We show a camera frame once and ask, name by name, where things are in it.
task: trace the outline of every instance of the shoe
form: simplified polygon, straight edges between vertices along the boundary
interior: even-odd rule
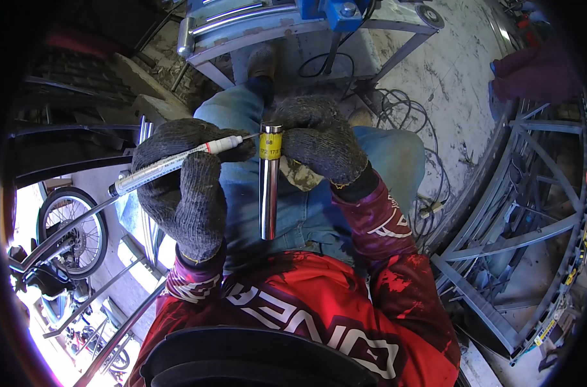
[[[495,93],[493,93],[493,86],[491,85],[491,81],[489,81],[489,110],[491,111],[491,117],[494,121],[498,121],[500,117],[502,117],[505,105],[506,104],[500,102]]]
[[[371,113],[366,108],[357,108],[349,116],[349,125],[354,126],[373,126],[373,119]]]
[[[248,57],[248,79],[269,77],[274,80],[276,54],[272,45],[263,44],[253,50]]]

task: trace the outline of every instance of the bicycle wheel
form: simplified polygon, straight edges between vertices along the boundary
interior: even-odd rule
[[[37,242],[43,242],[59,227],[65,227],[73,219],[95,207],[97,204],[83,190],[75,187],[58,188],[46,197],[37,215]],[[83,279],[92,275],[106,256],[108,229],[104,214],[88,217],[61,239],[70,240],[69,251],[55,259],[72,279]]]

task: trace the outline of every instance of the white marker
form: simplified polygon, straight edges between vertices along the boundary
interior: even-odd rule
[[[160,176],[164,176],[165,174],[180,169],[186,157],[191,153],[208,152],[213,155],[217,155],[220,152],[233,149],[241,144],[243,140],[255,137],[259,134],[260,133],[251,134],[245,137],[242,137],[241,135],[230,135],[229,137],[225,137],[220,140],[214,140],[210,141],[209,143],[201,144],[189,151],[166,157],[160,161],[139,169],[127,177],[119,179],[114,184],[111,184],[111,186],[108,188],[108,193],[111,195],[111,197],[127,194],[128,192],[136,190],[143,184],[152,182]]]

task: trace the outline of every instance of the glove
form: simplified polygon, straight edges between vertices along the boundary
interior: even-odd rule
[[[248,135],[248,132],[221,130],[194,118],[166,122],[137,147],[132,172],[164,157],[229,135]],[[137,190],[139,203],[177,242],[180,258],[185,262],[204,262],[213,257],[223,243],[227,202],[218,181],[220,163],[248,160],[255,153],[254,141],[244,141],[218,155],[195,152],[188,155],[180,170]]]
[[[326,97],[293,97],[282,102],[274,122],[283,126],[282,153],[326,177],[337,188],[353,183],[368,165],[351,126]]]

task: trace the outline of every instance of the blue machine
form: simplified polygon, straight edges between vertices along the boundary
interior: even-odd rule
[[[327,19],[335,32],[351,32],[362,23],[370,0],[296,0],[302,19]]]

